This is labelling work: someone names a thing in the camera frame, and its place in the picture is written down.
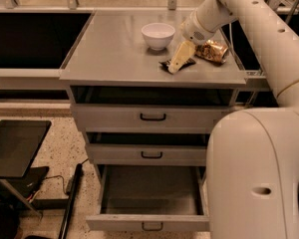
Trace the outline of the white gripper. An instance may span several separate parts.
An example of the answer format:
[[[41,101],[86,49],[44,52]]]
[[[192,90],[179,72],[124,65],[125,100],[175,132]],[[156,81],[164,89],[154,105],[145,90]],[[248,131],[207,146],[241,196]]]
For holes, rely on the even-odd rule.
[[[202,45],[213,36],[212,32],[206,30],[199,23],[195,11],[191,12],[181,23],[180,31],[181,35],[188,41],[183,41],[178,45],[170,60],[168,71],[172,74],[177,73],[185,62],[194,55],[195,45]]]

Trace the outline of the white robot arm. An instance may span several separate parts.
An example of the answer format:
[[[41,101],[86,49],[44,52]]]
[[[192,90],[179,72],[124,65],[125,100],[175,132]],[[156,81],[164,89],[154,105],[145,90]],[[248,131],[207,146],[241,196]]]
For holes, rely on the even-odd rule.
[[[276,99],[220,120],[210,135],[206,187],[211,239],[299,239],[299,36],[264,0],[205,0],[182,23],[190,47],[239,21]]]

